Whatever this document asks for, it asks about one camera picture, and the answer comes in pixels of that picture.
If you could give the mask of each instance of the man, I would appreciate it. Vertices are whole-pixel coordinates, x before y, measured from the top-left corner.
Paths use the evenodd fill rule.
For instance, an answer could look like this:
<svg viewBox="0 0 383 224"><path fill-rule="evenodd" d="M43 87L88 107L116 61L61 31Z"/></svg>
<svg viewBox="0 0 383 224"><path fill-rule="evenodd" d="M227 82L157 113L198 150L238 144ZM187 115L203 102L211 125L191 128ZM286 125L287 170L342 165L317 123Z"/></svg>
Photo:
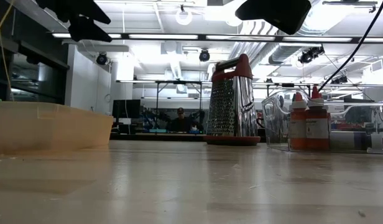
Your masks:
<svg viewBox="0 0 383 224"><path fill-rule="evenodd" d="M183 108L178 108L178 118L171 121L168 124L167 129L169 131L176 132L189 132L192 127L192 120L185 117L185 110Z"/></svg>

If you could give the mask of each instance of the clear plastic container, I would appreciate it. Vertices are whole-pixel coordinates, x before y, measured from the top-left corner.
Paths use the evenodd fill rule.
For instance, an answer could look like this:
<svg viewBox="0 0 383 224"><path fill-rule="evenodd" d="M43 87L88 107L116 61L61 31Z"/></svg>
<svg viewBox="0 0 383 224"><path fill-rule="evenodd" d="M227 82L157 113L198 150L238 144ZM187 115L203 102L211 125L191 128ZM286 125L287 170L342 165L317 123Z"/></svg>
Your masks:
<svg viewBox="0 0 383 224"><path fill-rule="evenodd" d="M307 103L310 101L304 91L285 90L262 102L267 145L283 151L323 152L290 147L288 109L296 92ZM328 152L383 154L383 103L325 101L323 107L331 115Z"/></svg>

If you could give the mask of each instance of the plastic bottle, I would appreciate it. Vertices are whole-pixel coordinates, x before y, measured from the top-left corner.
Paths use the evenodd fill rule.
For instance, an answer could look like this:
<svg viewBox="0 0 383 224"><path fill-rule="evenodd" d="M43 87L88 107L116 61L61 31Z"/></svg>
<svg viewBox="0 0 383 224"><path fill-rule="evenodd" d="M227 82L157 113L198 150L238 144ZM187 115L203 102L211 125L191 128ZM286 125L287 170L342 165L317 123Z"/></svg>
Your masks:
<svg viewBox="0 0 383 224"><path fill-rule="evenodd" d="M302 95L297 93L297 97L291 105L292 111L290 116L290 148L292 151L306 150L306 103Z"/></svg>
<svg viewBox="0 0 383 224"><path fill-rule="evenodd" d="M329 151L328 113L324 109L324 100L320 98L317 86L313 87L311 100L306 110L306 144L313 151Z"/></svg>

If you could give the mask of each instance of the security camera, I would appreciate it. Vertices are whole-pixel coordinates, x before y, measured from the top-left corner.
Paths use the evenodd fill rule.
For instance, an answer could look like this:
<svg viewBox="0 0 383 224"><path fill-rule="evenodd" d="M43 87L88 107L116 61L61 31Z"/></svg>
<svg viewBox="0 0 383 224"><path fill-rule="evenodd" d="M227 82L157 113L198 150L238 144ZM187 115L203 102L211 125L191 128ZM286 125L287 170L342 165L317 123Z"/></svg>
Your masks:
<svg viewBox="0 0 383 224"><path fill-rule="evenodd" d="M106 52L100 52L99 56L96 58L96 63L98 65L107 65L110 62L110 59L107 58Z"/></svg>
<svg viewBox="0 0 383 224"><path fill-rule="evenodd" d="M210 53L208 53L208 50L203 49L200 53L200 61L201 62L207 62L210 60Z"/></svg>

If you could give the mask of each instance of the table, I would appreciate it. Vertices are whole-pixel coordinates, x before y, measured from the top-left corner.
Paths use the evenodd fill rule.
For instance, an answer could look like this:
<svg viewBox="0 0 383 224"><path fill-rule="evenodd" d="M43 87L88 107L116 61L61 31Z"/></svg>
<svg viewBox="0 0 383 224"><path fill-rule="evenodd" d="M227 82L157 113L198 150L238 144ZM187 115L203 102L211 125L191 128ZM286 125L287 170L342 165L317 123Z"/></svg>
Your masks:
<svg viewBox="0 0 383 224"><path fill-rule="evenodd" d="M0 223L383 223L383 156L156 141L0 156Z"/></svg>

